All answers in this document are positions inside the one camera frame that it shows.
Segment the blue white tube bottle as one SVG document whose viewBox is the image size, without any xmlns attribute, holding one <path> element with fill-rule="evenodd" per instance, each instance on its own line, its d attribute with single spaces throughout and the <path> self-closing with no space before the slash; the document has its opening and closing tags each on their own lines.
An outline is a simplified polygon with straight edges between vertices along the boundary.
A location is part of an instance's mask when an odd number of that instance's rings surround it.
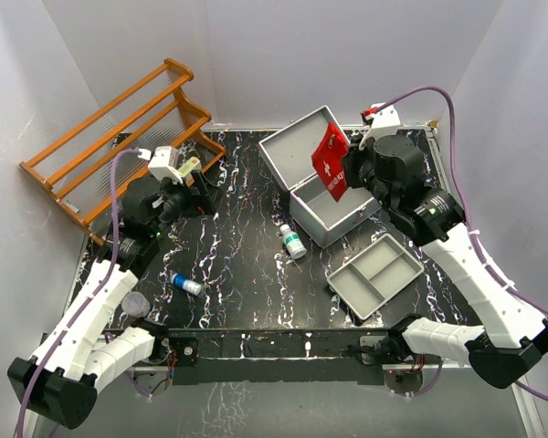
<svg viewBox="0 0 548 438">
<path fill-rule="evenodd" d="M 201 297 L 205 294 L 205 287 L 202 284 L 176 272 L 170 273 L 169 280 L 171 285 L 182 289 L 184 292 L 194 297 Z"/>
</svg>

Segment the grey divider tray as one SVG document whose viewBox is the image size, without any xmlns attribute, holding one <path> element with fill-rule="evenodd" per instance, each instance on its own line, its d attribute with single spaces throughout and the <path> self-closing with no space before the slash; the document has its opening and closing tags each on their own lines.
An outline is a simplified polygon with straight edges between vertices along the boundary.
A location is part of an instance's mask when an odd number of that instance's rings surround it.
<svg viewBox="0 0 548 438">
<path fill-rule="evenodd" d="M 327 276 L 327 284 L 361 321 L 415 281 L 424 266 L 390 234 L 382 235 Z"/>
</svg>

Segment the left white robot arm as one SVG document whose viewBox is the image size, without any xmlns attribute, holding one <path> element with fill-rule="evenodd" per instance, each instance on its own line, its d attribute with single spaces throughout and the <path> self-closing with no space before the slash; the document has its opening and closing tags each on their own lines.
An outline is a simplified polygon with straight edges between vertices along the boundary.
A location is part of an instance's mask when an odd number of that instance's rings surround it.
<svg viewBox="0 0 548 438">
<path fill-rule="evenodd" d="M 23 436 L 28 411 L 79 427 L 99 393 L 129 368 L 172 355 L 167 327 L 144 317 L 108 344 L 98 340 L 158 254 L 165 229 L 181 217 L 215 213 L 212 183 L 200 171 L 192 179 L 144 176 L 132 180 L 122 198 L 112 197 L 109 232 L 82 289 L 30 357 L 14 359 L 7 370 L 20 402 L 15 437 Z"/>
</svg>

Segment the red first aid pouch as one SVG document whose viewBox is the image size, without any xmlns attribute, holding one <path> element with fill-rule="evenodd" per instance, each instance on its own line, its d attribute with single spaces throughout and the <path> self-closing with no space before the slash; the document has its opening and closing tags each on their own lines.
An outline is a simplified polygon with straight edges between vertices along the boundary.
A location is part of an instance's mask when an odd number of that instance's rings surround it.
<svg viewBox="0 0 548 438">
<path fill-rule="evenodd" d="M 342 130 L 330 121 L 317 149 L 311 155 L 313 169 L 335 202 L 339 202 L 348 189 L 342 165 L 348 150 L 349 143 Z"/>
</svg>

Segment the grey metal case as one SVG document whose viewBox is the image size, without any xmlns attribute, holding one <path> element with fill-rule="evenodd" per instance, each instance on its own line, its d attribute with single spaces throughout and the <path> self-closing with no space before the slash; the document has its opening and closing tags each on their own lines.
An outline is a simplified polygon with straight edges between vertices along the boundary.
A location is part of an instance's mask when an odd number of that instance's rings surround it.
<svg viewBox="0 0 548 438">
<path fill-rule="evenodd" d="M 290 194 L 290 215 L 304 232 L 325 248 L 380 209 L 365 189 L 350 189 L 335 202 L 311 165 L 311 155 L 329 122 L 328 106 L 295 120 L 258 144 L 259 153 L 281 189 Z"/>
</svg>

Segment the white green-label pill bottle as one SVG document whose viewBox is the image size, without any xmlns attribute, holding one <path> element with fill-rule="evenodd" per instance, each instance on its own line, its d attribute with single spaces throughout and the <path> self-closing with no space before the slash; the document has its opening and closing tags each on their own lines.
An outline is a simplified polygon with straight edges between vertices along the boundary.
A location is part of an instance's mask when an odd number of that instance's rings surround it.
<svg viewBox="0 0 548 438">
<path fill-rule="evenodd" d="M 293 231 L 287 224 L 279 227 L 281 240 L 293 260 L 297 260 L 306 255 L 306 247 L 300 240 L 299 235 Z"/>
</svg>

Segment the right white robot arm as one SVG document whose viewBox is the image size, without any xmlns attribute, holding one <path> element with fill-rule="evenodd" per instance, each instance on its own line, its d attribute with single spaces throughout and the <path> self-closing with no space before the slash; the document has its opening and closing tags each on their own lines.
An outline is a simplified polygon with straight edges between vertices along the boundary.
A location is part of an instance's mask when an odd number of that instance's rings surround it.
<svg viewBox="0 0 548 438">
<path fill-rule="evenodd" d="M 505 389 L 548 353 L 548 315 L 512 295 L 468 228 L 455 198 L 427 182 L 424 154 L 404 135 L 363 139 L 341 160 L 348 187 L 366 189 L 392 225 L 429 256 L 478 315 L 477 326 L 419 315 L 388 330 L 390 354 L 408 362 L 432 355 L 468 364 L 490 386 Z"/>
</svg>

